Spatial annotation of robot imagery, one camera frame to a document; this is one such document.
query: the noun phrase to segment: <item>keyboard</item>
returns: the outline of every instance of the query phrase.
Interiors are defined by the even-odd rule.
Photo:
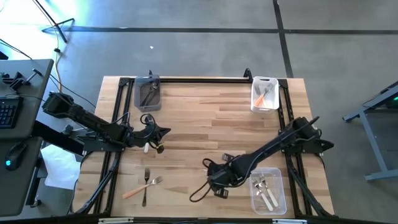
[[[0,96],[0,129],[15,127],[23,100],[20,96]]]

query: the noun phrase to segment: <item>desk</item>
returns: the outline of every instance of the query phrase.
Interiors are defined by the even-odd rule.
[[[22,86],[18,90],[20,94],[42,98],[53,63],[54,61],[51,59],[0,61],[0,72],[10,74],[11,78],[16,72],[20,72],[25,78],[28,78],[33,74],[32,69],[37,69],[43,76],[36,75],[30,81],[30,86]],[[0,95],[3,96],[8,93],[12,93],[12,91],[6,84],[1,82]],[[0,166],[0,179],[2,182],[0,185],[0,198],[4,202],[0,203],[0,216],[18,215],[22,211],[37,156],[40,152],[42,138],[34,137],[26,142],[28,148],[22,164],[17,170],[12,172],[6,170],[3,162],[10,147],[22,138],[30,136],[40,104],[41,101],[36,98],[24,97],[16,127],[14,129],[0,129],[0,162],[2,163]]]
[[[96,115],[111,121],[120,77],[104,77],[99,93]],[[288,79],[295,117],[312,117],[303,79]],[[228,217],[270,218],[257,215],[251,208],[249,186],[229,189],[229,198],[209,193],[198,203],[189,196],[206,180],[203,158],[222,162],[225,152],[238,155],[252,152],[277,136],[277,113],[257,114],[250,111],[251,84],[243,83],[162,83],[162,109],[151,112],[161,127],[171,128],[164,137],[165,151],[144,154],[140,148],[126,149],[119,167],[113,201],[112,217]],[[142,114],[131,103],[130,123],[136,130]],[[76,187],[73,208],[80,208],[98,185],[104,153],[94,152],[83,163]],[[326,211],[333,213],[325,171],[319,158],[303,154],[308,188]],[[162,175],[164,181],[147,192],[147,206],[142,207],[143,192],[123,200],[121,195],[144,184],[144,169],[150,167],[151,177]],[[285,157],[277,152],[258,167],[278,167],[283,176],[287,212],[293,218],[292,197]],[[297,186],[300,208],[302,194]],[[103,203],[108,189],[105,190]]]

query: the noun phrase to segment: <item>gray concrete floor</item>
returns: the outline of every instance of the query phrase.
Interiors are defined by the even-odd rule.
[[[271,0],[43,1],[61,21],[100,27],[276,28]],[[287,29],[398,29],[397,1],[279,1]],[[54,58],[55,36],[40,32],[48,22],[30,1],[7,1],[0,12],[0,38],[33,58]],[[96,102],[105,75],[286,77],[277,34],[67,33],[60,40],[59,71],[64,85]],[[398,178],[366,182],[378,172],[360,121],[341,117],[396,81],[396,35],[287,35],[294,77],[305,79],[313,115],[324,138],[335,143],[325,153],[326,175],[337,215],[398,222]],[[0,45],[11,59],[24,56]],[[49,83],[47,91],[55,90]],[[91,109],[85,101],[77,103]],[[43,113],[39,120],[61,130],[68,121]],[[387,157],[397,158],[397,151]],[[65,214],[72,192],[40,186],[43,205],[24,208],[17,218]]]

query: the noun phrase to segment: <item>white paper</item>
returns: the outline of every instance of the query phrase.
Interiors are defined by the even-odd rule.
[[[54,145],[41,151],[48,173],[44,184],[73,190],[80,174],[80,162],[76,161],[75,155]]]

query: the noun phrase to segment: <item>black desk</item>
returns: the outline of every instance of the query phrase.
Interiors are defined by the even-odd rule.
[[[30,82],[31,86],[23,86],[19,89],[20,94],[43,97],[45,87],[49,80],[50,72],[54,61],[45,60],[5,60],[0,61],[0,72],[7,72],[13,77],[16,72],[20,72],[26,78],[33,74],[35,68],[42,73],[42,77],[36,75]],[[12,93],[9,87],[0,83],[0,95]],[[14,129],[0,129],[0,163],[11,146],[19,142],[22,138],[30,136],[41,101],[24,97],[22,111],[18,117]],[[27,141],[24,160],[21,166],[15,171],[6,170],[4,164],[0,165],[0,216],[18,215],[22,211],[26,194],[32,179],[32,173],[37,162],[42,138],[34,137]]]

